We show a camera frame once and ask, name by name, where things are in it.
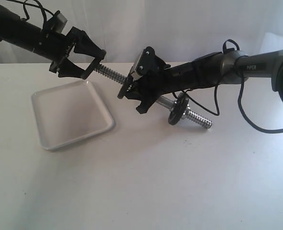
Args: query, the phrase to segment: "robotic arm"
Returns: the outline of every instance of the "robotic arm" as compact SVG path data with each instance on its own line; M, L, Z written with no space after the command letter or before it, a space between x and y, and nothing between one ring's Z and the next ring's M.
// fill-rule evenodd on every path
M171 68L156 56L153 48L147 47L135 61L128 76L124 77L100 64L106 51L97 47L84 31L72 27L67 35L62 34L66 22L66 18L57 11L51 19L44 21L41 29L0 5L0 42L7 41L51 60L49 70L58 72L60 78L87 79L94 70L108 76L123 84L118 98L125 96L141 101L137 107L140 114L146 113L154 102L164 104L164 94L217 87L219 84L243 85L249 77L271 78L273 91L278 91L283 101L283 50L249 57L239 50L234 41L228 40L236 45L237 50L226 48L225 42L222 52ZM75 53L94 57L86 70L69 61L72 49ZM176 105L180 116L175 115L176 119L170 124L179 121L187 104L188 100L182 94ZM170 110L170 116L174 116L175 108L171 107Z

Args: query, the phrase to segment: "white table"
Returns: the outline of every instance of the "white table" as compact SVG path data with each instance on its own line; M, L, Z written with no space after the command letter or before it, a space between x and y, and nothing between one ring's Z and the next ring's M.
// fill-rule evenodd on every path
M131 64L108 64L126 74ZM120 85L89 79L116 119L109 133L50 152L38 141L30 96L76 81L48 64L0 65L0 230L283 230L283 134L251 128L239 86L221 86L221 116L206 131L167 122L154 105L117 99ZM195 99L214 108L211 90ZM250 79L243 104L265 128L283 127L269 79Z

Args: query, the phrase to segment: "screw thread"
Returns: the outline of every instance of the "screw thread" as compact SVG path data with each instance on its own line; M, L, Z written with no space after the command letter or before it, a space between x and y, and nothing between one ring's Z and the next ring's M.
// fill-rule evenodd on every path
M100 64L94 71L98 72L99 74L108 77L109 79L119 83L124 84L126 77L116 71Z
M207 118L191 111L190 109L186 111L186 115L189 120L201 125L204 128L210 129L213 125L211 120L208 120Z

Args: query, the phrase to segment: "white tray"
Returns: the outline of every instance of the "white tray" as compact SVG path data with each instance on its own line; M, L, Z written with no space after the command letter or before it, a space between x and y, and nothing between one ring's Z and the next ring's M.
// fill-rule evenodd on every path
M55 150L106 132L114 119L89 81L36 92L32 104L42 148Z

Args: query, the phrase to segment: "white wall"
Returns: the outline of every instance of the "white wall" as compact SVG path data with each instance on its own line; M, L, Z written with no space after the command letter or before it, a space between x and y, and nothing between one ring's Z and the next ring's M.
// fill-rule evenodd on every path
M146 46L165 61L189 61L221 50L235 39L248 54L283 48L283 0L41 0L53 12L85 30L107 50L107 62L133 62ZM24 17L22 5L0 4ZM28 7L29 22L42 25L38 9ZM75 62L88 57L71 55ZM0 43L0 63L49 62L18 47Z

